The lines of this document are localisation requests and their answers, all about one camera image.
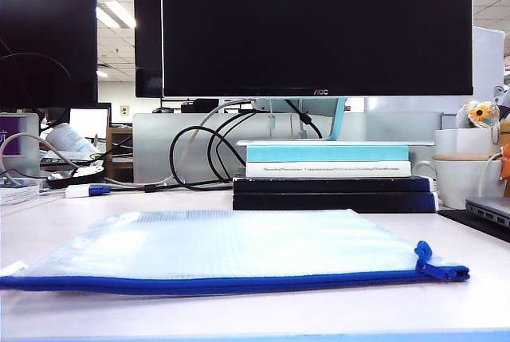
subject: book spine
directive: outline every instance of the book spine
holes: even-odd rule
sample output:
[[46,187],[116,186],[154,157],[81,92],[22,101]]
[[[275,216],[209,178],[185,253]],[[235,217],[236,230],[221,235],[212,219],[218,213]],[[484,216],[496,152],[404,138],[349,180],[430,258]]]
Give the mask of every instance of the book spine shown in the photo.
[[257,179],[233,178],[233,192],[241,193],[381,193],[431,192],[430,178],[359,178],[359,179]]
[[248,146],[249,162],[409,160],[406,145]]
[[435,213],[435,192],[350,194],[235,194],[234,210],[330,210],[359,213]]
[[409,177],[409,161],[246,163],[246,177]]

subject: white desk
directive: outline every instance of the white desk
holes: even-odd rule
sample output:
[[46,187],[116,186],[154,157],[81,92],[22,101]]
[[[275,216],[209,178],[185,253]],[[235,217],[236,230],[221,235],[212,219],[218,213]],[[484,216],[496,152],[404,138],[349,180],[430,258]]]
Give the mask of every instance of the white desk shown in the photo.
[[[40,198],[2,208],[2,267],[35,262],[100,216],[230,209],[231,192]],[[1,292],[2,337],[263,335],[510,328],[510,244],[437,214],[372,222],[471,269],[464,283],[386,285],[223,297]]]

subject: purple sign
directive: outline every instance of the purple sign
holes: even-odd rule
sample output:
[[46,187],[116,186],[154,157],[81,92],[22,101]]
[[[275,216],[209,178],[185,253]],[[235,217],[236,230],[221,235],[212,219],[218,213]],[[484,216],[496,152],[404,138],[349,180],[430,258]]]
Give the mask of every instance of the purple sign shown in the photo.
[[[0,117],[0,145],[2,145],[9,136],[19,132],[18,128],[21,119],[21,117]],[[3,154],[20,155],[19,138],[11,140]]]

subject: blue zipper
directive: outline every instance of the blue zipper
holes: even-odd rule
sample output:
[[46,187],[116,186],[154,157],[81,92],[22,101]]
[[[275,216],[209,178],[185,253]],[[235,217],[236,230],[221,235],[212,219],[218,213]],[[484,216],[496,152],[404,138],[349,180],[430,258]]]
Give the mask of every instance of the blue zipper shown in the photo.
[[72,290],[118,294],[208,295],[263,293],[289,290],[334,289],[348,286],[382,285],[427,281],[466,281],[465,266],[434,266],[429,245],[420,241],[414,250],[414,270],[316,274],[291,277],[220,277],[177,280],[144,280],[114,277],[0,277],[0,289],[27,291]]

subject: computer monitor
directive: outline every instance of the computer monitor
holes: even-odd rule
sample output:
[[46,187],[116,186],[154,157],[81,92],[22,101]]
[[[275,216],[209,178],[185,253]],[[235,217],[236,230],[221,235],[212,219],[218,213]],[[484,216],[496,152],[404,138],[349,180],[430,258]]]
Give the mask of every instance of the computer monitor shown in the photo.
[[0,0],[0,107],[93,106],[96,25],[96,0]]
[[85,138],[106,139],[106,128],[111,123],[110,108],[71,108],[69,125]]
[[164,96],[469,95],[472,0],[163,0]]
[[135,1],[135,94],[163,97],[161,0]]

